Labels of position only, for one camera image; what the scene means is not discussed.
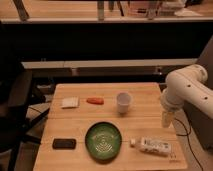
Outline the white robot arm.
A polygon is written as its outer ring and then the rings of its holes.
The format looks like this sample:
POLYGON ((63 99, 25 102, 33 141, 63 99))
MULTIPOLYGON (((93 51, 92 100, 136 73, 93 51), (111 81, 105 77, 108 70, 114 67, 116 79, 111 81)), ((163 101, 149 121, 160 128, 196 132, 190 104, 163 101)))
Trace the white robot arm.
POLYGON ((213 90, 204 85, 207 79, 207 70, 198 64, 174 70, 166 76, 166 88, 160 95, 164 128, 170 126, 174 113, 183 107, 185 101, 213 119, 213 90))

